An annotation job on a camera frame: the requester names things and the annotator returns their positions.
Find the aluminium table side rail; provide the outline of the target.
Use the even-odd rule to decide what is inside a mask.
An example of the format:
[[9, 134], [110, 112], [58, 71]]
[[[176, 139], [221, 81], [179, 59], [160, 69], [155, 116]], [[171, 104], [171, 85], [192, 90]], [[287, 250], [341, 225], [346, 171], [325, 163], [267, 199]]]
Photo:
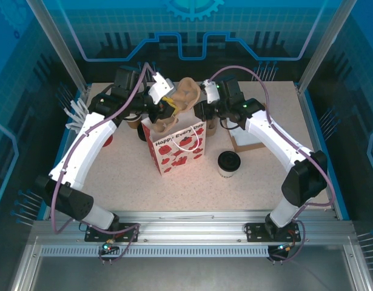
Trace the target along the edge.
[[66, 124], [73, 122], [73, 119], [66, 114], [64, 108], [68, 109], [71, 114], [75, 113], [74, 109], [72, 107], [69, 107], [66, 103], [71, 99], [77, 101], [79, 98], [81, 98], [83, 101], [87, 101], [90, 89], [91, 84], [87, 84], [87, 91], [85, 92], [85, 94], [82, 95], [82, 93], [78, 89], [75, 91], [75, 93], [71, 93], [67, 85], [63, 83], [60, 83], [60, 86], [58, 87], [58, 92], [55, 94], [55, 97], [58, 100], [59, 108], [63, 111], [63, 113], [66, 116], [66, 121], [64, 122], [64, 131], [62, 134], [61, 141], [59, 142], [58, 151], [56, 154], [55, 162], [53, 164], [54, 166], [60, 162], [61, 158], [65, 155], [66, 147], [70, 147], [72, 141], [75, 139], [76, 136], [75, 132], [71, 132], [69, 129], [66, 128]]
[[300, 92], [300, 86], [298, 82], [295, 82], [294, 85], [297, 91], [298, 100], [300, 103], [301, 110], [303, 112], [307, 130], [309, 132], [311, 144], [314, 150], [322, 150], [327, 157], [328, 178], [330, 179], [335, 190], [335, 200], [334, 203], [331, 205], [331, 209], [335, 212], [336, 218], [338, 220], [345, 220], [348, 214], [342, 198], [340, 186], [337, 182], [337, 177], [335, 175], [334, 168], [331, 164], [331, 159], [329, 156], [328, 149], [326, 147], [326, 142], [321, 133], [321, 128], [317, 116], [315, 114], [315, 109], [312, 104], [310, 95], [307, 90], [305, 90], [304, 93]]

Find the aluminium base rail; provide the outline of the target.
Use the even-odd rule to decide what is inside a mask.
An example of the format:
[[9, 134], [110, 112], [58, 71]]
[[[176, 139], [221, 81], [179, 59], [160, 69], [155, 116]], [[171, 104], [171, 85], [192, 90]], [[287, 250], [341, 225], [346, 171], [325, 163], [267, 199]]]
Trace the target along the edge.
[[[149, 212], [120, 211], [122, 222], [139, 223], [139, 245], [245, 245], [244, 226], [264, 222], [268, 211]], [[336, 219], [333, 210], [307, 209], [300, 221], [307, 246], [356, 244], [358, 239], [351, 221]], [[36, 221], [27, 241], [38, 245], [83, 245], [84, 233], [78, 223], [70, 223], [56, 235], [50, 221]]]

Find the white paper napkin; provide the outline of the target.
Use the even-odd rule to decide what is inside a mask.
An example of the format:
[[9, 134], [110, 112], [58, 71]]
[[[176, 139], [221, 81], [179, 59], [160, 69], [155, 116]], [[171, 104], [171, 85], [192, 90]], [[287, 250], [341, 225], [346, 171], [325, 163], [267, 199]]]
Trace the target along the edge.
[[253, 134], [243, 130], [241, 127], [237, 127], [229, 131], [231, 137], [235, 139], [238, 146], [249, 146], [251, 144], [258, 144], [259, 139]]

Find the aluminium frame post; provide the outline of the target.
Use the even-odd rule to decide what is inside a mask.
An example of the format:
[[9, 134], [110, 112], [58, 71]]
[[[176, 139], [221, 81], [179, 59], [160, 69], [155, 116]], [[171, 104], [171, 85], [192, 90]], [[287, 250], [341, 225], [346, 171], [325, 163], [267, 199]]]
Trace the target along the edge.
[[81, 74], [67, 44], [42, 0], [26, 0], [67, 73], [81, 93], [87, 91], [87, 83]]
[[313, 56], [311, 57], [309, 64], [302, 74], [302, 77], [298, 83], [299, 94], [304, 94], [305, 90], [311, 83], [313, 77], [321, 66], [321, 63], [326, 57], [332, 44], [336, 40], [341, 28], [346, 22], [356, 2], [357, 0], [341, 0], [339, 7], [334, 14], [334, 17], [329, 23], [329, 26], [327, 27], [320, 43], [318, 44]]

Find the brown cardboard napkin box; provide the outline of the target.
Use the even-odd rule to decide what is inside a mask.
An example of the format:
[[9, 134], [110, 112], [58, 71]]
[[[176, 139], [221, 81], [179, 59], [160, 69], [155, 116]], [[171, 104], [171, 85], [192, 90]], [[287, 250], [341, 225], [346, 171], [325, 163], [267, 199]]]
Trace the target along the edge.
[[[226, 118], [224, 120], [224, 126], [227, 128], [227, 131], [229, 132], [232, 129], [235, 129], [237, 127], [241, 127], [243, 130], [245, 129], [247, 118], [250, 118], [253, 113], [257, 111], [265, 111], [264, 104], [260, 103], [254, 98], [251, 98], [247, 101], [242, 102], [240, 105], [236, 105], [235, 108], [238, 110], [238, 115], [240, 117], [238, 122], [232, 122], [229, 118]], [[235, 139], [231, 137], [229, 133], [229, 138], [231, 140], [232, 146], [234, 148], [234, 151], [237, 153], [245, 152], [249, 150], [255, 150], [264, 147], [264, 144], [260, 141], [258, 144], [251, 144], [246, 146], [238, 146], [235, 142]]]

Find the red white paper gift bag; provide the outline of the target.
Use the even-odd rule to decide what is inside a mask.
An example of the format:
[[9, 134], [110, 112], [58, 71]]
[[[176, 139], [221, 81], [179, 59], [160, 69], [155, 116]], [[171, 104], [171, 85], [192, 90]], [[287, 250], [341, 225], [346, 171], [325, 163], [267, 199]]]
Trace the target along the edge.
[[166, 133], [155, 132], [149, 118], [142, 121], [142, 127], [150, 155], [162, 176], [205, 154], [207, 124], [194, 116], [180, 118]]

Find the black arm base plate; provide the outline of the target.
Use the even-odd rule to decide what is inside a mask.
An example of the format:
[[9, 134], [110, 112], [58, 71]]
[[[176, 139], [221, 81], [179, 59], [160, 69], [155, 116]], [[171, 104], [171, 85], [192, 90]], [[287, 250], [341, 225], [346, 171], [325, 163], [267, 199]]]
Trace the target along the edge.
[[[109, 231], [114, 232], [119, 230], [125, 230], [129, 227], [132, 227], [133, 225], [134, 223], [119, 223], [119, 226], [116, 230]], [[109, 235], [88, 226], [86, 229], [86, 234], [84, 236], [84, 241], [89, 243], [105, 243], [106, 241], [114, 238], [116, 243], [127, 243], [131, 239], [134, 230], [135, 228], [122, 234]]]
[[301, 241], [297, 223], [290, 222], [283, 228], [276, 228], [261, 222], [250, 222], [244, 225], [243, 231], [249, 243], [289, 243]]

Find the grey metal tray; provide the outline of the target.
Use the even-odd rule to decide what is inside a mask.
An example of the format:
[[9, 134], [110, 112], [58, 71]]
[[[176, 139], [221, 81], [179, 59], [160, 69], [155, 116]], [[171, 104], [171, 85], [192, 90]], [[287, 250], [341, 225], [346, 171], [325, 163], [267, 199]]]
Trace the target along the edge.
[[339, 250], [307, 249], [289, 263], [264, 258], [43, 257], [12, 291], [373, 291]]

